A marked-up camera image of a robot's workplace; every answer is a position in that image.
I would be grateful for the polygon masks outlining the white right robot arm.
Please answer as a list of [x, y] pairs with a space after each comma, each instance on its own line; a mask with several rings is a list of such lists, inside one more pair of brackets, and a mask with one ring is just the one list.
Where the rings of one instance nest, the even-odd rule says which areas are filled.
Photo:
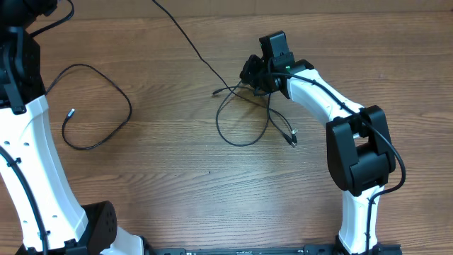
[[398, 244], [376, 236], [379, 198], [396, 168], [396, 150], [384, 111], [365, 108], [328, 85], [312, 64], [296, 61], [279, 31], [259, 40], [263, 55], [251, 55], [241, 80], [265, 94], [281, 92], [304, 106], [326, 130], [328, 171], [342, 191], [342, 223], [332, 244], [307, 244], [302, 254], [401, 254]]

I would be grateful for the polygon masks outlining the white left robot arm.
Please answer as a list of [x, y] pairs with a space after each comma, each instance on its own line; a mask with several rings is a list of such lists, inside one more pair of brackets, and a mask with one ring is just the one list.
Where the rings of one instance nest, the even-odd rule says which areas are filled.
[[75, 198], [51, 128], [40, 46], [27, 31], [56, 1], [1, 2], [1, 177], [21, 222], [20, 254], [151, 254], [108, 201]]

